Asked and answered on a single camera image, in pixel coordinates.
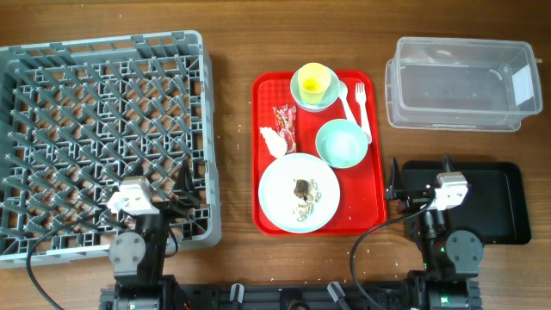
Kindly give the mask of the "mint green bowl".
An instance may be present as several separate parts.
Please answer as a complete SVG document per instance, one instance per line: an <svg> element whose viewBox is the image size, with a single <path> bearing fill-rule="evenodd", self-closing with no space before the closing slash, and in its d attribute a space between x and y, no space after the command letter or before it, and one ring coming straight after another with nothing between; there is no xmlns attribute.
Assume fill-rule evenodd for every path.
<svg viewBox="0 0 551 310"><path fill-rule="evenodd" d="M315 148L330 167L348 169L361 163L368 153L368 136L352 121L334 119L317 132Z"/></svg>

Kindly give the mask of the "light blue plate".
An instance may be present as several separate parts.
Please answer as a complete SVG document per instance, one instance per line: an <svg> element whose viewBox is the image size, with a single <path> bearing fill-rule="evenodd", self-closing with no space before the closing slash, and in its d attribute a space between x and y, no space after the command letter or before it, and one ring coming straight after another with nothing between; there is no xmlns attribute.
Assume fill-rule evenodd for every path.
<svg viewBox="0 0 551 310"><path fill-rule="evenodd" d="M313 212L302 222L293 215L297 202L295 179L314 179L321 198ZM292 153L268 165L257 190L261 209L268 220L285 233L312 233L326 224L337 212L341 191L335 172L320 158L306 153Z"/></svg>

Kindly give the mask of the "white napkin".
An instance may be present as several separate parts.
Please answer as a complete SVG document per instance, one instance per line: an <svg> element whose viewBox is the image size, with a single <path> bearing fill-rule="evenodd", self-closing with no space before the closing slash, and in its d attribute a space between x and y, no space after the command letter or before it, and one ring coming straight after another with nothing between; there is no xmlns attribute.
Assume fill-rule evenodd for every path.
<svg viewBox="0 0 551 310"><path fill-rule="evenodd" d="M260 127L260 134L268 147L269 153L274 158L281 158L287 153L287 142L271 127Z"/></svg>

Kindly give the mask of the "white plastic fork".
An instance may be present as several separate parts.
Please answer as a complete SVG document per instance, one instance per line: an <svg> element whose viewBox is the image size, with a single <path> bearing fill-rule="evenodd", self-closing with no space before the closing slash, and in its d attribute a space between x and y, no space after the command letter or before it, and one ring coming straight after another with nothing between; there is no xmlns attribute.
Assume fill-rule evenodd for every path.
<svg viewBox="0 0 551 310"><path fill-rule="evenodd" d="M367 93L366 93L366 90L365 90L364 83L357 83L356 84L355 99L356 99L356 102L358 103L359 108L360 108L361 128L367 136L368 143L371 144L373 138L372 138L371 128L370 128L370 124L369 124L369 120L368 120L368 112L367 112L367 106L366 106Z"/></svg>

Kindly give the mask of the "white plastic spoon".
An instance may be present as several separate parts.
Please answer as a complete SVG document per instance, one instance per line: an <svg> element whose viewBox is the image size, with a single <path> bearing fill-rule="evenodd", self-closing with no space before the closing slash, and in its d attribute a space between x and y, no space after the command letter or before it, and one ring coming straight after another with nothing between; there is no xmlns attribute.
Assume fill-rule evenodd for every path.
<svg viewBox="0 0 551 310"><path fill-rule="evenodd" d="M345 118L347 121L350 121L356 124L355 116L353 115L350 105L348 104L347 95L348 95L348 87L342 80L340 80L338 98L342 103L344 113L345 113Z"/></svg>

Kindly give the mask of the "light blue bowl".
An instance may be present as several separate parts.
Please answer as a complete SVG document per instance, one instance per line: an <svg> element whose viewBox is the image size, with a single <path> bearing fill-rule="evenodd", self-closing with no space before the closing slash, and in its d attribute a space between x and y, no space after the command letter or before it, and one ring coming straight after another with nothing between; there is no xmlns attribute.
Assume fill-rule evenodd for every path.
<svg viewBox="0 0 551 310"><path fill-rule="evenodd" d="M340 90L339 79L337 77L337 74L332 69L329 70L329 73L331 74L330 85L325 92L322 101L319 104L315 105L305 103L302 100L300 96L298 72L296 71L294 73L290 82L290 91L294 101L301 109L305 110L306 112L318 113L328 109L338 99L338 94Z"/></svg>

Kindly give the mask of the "red snack wrapper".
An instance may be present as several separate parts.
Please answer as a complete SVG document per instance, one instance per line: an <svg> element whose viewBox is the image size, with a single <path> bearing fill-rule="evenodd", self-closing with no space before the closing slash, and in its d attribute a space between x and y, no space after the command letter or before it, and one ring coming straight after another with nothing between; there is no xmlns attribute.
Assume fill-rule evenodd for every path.
<svg viewBox="0 0 551 310"><path fill-rule="evenodd" d="M278 135L287 143L286 153L296 152L295 125L296 125L296 106L282 105L273 107L275 115L275 127Z"/></svg>

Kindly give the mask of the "yellow plastic cup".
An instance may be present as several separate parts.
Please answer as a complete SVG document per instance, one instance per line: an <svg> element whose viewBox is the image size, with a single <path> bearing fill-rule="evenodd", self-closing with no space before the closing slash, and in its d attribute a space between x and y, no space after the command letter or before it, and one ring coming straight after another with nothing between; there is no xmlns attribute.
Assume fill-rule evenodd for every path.
<svg viewBox="0 0 551 310"><path fill-rule="evenodd" d="M320 63L308 63L298 70L300 97L307 104L319 104L331 84L331 72Z"/></svg>

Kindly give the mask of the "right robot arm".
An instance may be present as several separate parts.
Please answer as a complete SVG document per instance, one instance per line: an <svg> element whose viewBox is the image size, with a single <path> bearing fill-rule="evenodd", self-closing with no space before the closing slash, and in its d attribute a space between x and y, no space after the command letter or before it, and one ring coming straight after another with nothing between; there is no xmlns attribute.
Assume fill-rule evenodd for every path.
<svg viewBox="0 0 551 310"><path fill-rule="evenodd" d="M398 212L413 221L424 262L422 270L410 271L400 284L403 309L482 308L480 286L473 279L479 275L483 244L473 232L452 229L448 220L467 192L467 179L448 155L434 183L416 190L405 186L398 162L392 162L385 199L397 201Z"/></svg>

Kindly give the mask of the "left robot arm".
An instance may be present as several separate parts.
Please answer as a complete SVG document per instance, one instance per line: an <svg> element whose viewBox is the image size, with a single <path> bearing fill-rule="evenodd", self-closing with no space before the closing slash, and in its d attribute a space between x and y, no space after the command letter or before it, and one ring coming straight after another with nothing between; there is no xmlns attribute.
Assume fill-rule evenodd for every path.
<svg viewBox="0 0 551 310"><path fill-rule="evenodd" d="M107 309L191 309L192 301L173 275L163 274L168 239L176 235L170 222L200 206L189 165L183 163L173 186L176 199L152 200L153 187L143 175L126 177L108 201L111 212L135 219L135 227L117 236L108 249L115 286L101 290Z"/></svg>

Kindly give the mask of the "grey dishwasher rack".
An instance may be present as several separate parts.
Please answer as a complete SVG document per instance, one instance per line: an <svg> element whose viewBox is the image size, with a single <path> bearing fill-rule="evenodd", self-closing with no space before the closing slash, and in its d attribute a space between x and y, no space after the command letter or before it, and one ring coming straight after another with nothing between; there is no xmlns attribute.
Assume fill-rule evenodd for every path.
<svg viewBox="0 0 551 310"><path fill-rule="evenodd" d="M7 46L1 51L1 265L103 257L133 227L108 200L143 175L176 199L187 161L200 206L172 246L221 238L212 62L194 30Z"/></svg>

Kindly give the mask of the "black plastic tray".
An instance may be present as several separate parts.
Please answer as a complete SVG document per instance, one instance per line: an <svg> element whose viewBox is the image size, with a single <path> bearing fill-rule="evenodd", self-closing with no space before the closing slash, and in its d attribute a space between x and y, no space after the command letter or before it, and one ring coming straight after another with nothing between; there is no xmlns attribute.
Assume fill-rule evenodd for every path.
<svg viewBox="0 0 551 310"><path fill-rule="evenodd" d="M467 179L463 203L444 213L445 226L468 230L487 244L526 245L531 240L522 173L511 162L452 162Z"/></svg>

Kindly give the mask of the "red plastic tray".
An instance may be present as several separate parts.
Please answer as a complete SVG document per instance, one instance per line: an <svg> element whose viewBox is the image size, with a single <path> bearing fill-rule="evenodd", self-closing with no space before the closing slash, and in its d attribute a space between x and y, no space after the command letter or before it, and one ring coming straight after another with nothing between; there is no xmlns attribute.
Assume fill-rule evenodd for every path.
<svg viewBox="0 0 551 310"><path fill-rule="evenodd" d="M356 118L360 117L360 108L355 101L354 89L356 84L364 84L367 92L366 109L373 141L360 164L349 169L335 170L341 189L339 206L328 224L314 231L314 235L360 234L387 219L373 83L368 75L358 70L338 70L336 74L349 89L347 101ZM259 231L272 236L288 236L289 233L276 227L268 219L258 199L261 175L275 160L269 154L259 128L275 125L274 107L294 102L290 88L293 75L291 71L266 72L257 77L251 91L252 219ZM295 126L297 151L316 156L318 152L315 147L315 137L318 130L326 122L343 117L345 113L340 101L335 101L329 108L319 113L309 113L298 108Z"/></svg>

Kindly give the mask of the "clear plastic bin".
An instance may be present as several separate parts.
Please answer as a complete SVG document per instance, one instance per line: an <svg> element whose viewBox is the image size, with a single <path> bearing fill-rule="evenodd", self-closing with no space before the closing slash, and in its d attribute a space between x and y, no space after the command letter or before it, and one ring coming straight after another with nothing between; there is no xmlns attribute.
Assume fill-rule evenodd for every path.
<svg viewBox="0 0 551 310"><path fill-rule="evenodd" d="M385 98L402 129L516 132L543 108L532 47L513 40L402 37Z"/></svg>

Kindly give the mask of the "food scraps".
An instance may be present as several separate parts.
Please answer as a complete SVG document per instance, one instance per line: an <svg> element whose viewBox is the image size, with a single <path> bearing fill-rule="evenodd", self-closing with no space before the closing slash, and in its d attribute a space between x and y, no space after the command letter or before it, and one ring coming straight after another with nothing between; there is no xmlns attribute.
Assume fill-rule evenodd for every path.
<svg viewBox="0 0 551 310"><path fill-rule="evenodd" d="M293 215L298 222L304 221L312 212L314 205L319 202L321 194L314 179L295 179L294 196L297 202L292 208Z"/></svg>

